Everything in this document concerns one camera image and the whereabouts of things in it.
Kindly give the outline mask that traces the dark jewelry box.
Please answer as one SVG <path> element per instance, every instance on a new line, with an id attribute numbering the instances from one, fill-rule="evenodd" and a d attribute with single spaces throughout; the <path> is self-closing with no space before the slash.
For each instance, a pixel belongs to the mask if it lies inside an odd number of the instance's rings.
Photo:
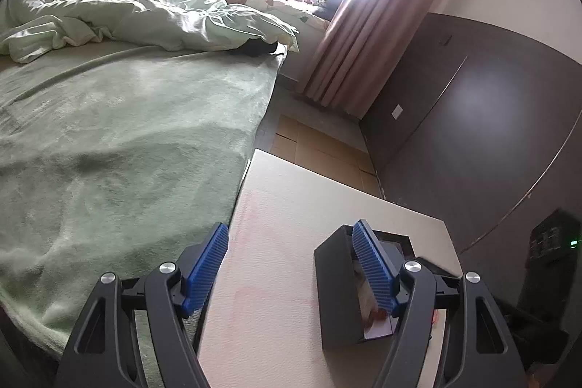
<path id="1" fill-rule="evenodd" d="M 389 251 L 398 249 L 403 260 L 415 260 L 429 269 L 437 281 L 435 307 L 456 307 L 459 279 L 436 264 L 414 254 L 410 238 L 376 231 Z M 395 334 L 398 320 L 379 309 L 352 246 L 352 228 L 337 228 L 315 250 L 320 333 L 326 351 L 363 344 Z"/>

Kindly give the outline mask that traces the white square table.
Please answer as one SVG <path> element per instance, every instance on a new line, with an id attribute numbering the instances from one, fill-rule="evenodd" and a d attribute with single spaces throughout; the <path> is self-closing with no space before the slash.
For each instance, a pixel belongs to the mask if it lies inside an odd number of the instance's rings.
<path id="1" fill-rule="evenodd" d="M 365 220 L 407 236 L 415 254 L 462 269 L 443 221 L 255 151 L 229 229 L 198 360 L 213 387 L 369 387 L 389 339 L 325 352 L 315 249 Z"/>

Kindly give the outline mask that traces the green blanket bed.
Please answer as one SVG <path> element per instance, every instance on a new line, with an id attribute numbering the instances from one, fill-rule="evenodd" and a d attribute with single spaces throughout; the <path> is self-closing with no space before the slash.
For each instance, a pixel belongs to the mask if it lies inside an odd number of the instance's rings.
<path id="1" fill-rule="evenodd" d="M 93 43 L 1 61 L 1 305 L 59 356 L 97 278 L 230 220 L 286 52 Z"/>

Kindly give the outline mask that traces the cardboard sheet on floor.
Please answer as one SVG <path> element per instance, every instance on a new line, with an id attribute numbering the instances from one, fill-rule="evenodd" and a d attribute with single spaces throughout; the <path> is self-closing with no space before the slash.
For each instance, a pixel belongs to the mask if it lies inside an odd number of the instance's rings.
<path id="1" fill-rule="evenodd" d="M 280 116 L 270 153 L 351 188 L 383 198 L 367 152 L 294 118 Z"/>

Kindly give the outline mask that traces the black item on bed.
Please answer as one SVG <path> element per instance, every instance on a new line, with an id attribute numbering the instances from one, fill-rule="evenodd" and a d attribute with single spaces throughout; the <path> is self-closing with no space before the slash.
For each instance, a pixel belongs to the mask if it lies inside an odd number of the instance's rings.
<path id="1" fill-rule="evenodd" d="M 234 50 L 235 53 L 256 57 L 270 55 L 276 52 L 278 43 L 267 43 L 262 39 L 248 39 L 242 46 Z"/>

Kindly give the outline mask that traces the light green rumpled duvet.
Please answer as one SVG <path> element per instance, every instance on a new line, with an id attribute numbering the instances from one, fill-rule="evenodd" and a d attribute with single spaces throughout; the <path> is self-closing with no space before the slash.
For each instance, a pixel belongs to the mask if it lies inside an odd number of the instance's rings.
<path id="1" fill-rule="evenodd" d="M 298 51 L 297 28 L 226 0 L 2 0 L 1 52 L 30 63 L 105 39 L 168 51 L 234 50 L 250 40 Z"/>

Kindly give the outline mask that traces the pink right curtain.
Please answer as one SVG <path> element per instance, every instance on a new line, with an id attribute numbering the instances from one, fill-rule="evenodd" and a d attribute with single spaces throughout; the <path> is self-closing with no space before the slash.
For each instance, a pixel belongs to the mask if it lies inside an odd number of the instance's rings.
<path id="1" fill-rule="evenodd" d="M 343 0 L 297 90 L 362 118 L 388 82 L 434 0 Z"/>

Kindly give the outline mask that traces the cartoon print cushion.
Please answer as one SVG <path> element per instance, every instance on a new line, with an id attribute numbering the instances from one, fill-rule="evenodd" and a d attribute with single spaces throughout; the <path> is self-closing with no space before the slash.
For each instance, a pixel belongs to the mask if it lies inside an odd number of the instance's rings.
<path id="1" fill-rule="evenodd" d="M 301 25 L 310 25 L 312 28 L 324 32 L 330 25 L 330 21 L 314 14 L 316 8 L 305 2 L 295 0 L 226 0 L 228 4 L 244 4 L 255 10 L 280 17 L 287 16 L 297 18 Z"/>

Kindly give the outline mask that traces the white wall outlet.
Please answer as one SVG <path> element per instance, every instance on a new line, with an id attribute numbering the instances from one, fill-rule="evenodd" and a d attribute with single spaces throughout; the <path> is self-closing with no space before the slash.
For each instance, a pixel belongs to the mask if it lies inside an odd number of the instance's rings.
<path id="1" fill-rule="evenodd" d="M 402 107 L 399 104 L 397 104 L 395 108 L 392 110 L 392 118 L 394 120 L 397 120 L 399 116 L 402 114 L 402 111 L 403 111 Z"/>

